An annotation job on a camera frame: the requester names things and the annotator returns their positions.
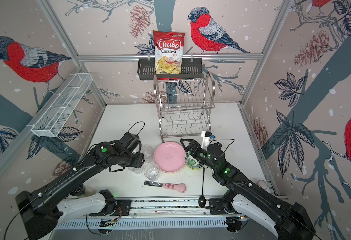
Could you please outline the silver two-tier dish rack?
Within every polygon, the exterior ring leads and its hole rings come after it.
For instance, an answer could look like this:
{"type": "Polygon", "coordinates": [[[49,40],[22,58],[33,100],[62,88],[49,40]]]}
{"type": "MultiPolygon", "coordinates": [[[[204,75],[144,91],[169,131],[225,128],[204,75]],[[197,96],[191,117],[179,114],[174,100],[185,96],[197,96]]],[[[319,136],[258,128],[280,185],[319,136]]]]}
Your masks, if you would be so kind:
{"type": "Polygon", "coordinates": [[[153,80],[161,140],[199,136],[211,130],[215,82],[210,72],[197,79],[153,80]]]}

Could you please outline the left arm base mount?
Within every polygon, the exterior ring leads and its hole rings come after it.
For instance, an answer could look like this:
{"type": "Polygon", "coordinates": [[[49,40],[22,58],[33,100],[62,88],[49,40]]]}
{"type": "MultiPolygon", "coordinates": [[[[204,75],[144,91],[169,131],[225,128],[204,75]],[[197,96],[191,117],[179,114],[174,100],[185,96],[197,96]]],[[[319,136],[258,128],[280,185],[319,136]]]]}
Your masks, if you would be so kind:
{"type": "Polygon", "coordinates": [[[128,216],[131,209],[132,200],[116,200],[112,211],[110,207],[106,206],[104,209],[99,213],[92,213],[89,214],[90,217],[106,217],[106,216],[128,216]]]}

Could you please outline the pink plate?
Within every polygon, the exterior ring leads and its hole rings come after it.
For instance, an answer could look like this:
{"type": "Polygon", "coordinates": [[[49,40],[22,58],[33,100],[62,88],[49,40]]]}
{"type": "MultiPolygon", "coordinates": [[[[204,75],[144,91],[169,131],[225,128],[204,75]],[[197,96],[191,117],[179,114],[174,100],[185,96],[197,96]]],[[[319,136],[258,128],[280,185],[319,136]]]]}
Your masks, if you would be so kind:
{"type": "Polygon", "coordinates": [[[180,144],[165,142],[156,148],[153,160],[162,172],[175,173],[185,166],[185,155],[186,152],[180,144]]]}

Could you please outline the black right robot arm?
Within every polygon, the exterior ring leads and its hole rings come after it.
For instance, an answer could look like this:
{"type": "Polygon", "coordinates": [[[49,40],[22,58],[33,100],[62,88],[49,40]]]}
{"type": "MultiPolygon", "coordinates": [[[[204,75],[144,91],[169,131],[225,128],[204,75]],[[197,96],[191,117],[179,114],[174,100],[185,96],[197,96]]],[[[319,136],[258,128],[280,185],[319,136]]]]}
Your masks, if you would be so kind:
{"type": "Polygon", "coordinates": [[[306,209],[275,197],[225,159],[221,143],[203,149],[196,140],[182,145],[199,164],[212,170],[212,177],[227,192],[220,199],[209,199],[211,214],[243,214],[274,234],[279,240],[312,240],[314,226],[306,209]]]}

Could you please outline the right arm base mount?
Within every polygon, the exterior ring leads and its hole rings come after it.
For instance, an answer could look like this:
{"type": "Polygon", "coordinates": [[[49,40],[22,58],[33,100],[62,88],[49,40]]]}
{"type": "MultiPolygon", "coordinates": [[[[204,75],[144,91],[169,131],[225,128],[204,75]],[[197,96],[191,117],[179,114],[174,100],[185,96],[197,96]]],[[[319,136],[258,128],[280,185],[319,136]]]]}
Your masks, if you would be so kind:
{"type": "Polygon", "coordinates": [[[229,206],[227,201],[219,198],[209,199],[205,208],[210,211],[211,215],[244,215],[244,213],[237,212],[233,206],[229,206]]]}

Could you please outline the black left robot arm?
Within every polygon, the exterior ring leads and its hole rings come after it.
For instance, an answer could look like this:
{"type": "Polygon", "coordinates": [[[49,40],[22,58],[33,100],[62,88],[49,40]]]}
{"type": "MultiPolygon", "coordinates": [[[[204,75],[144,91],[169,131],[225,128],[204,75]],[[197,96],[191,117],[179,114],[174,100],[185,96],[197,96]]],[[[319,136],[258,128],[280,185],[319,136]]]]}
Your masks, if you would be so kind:
{"type": "Polygon", "coordinates": [[[139,136],[127,132],[120,140],[95,145],[79,166],[47,185],[33,192],[18,194],[15,200],[28,238],[38,240],[50,233],[64,216],[64,210],[58,204],[88,179],[114,165],[142,167],[144,156],[141,147],[139,136]]]}

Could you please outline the green leaf pattern bowl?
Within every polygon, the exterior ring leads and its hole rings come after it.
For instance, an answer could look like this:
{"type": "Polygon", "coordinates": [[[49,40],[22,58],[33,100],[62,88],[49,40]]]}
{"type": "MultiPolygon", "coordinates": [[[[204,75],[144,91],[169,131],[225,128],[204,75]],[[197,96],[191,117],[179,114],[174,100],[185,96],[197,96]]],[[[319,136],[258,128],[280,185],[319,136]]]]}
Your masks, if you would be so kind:
{"type": "Polygon", "coordinates": [[[197,170],[202,168],[202,166],[200,165],[200,163],[191,156],[190,152],[187,152],[185,154],[185,162],[188,165],[189,168],[193,169],[193,170],[197,170]]]}

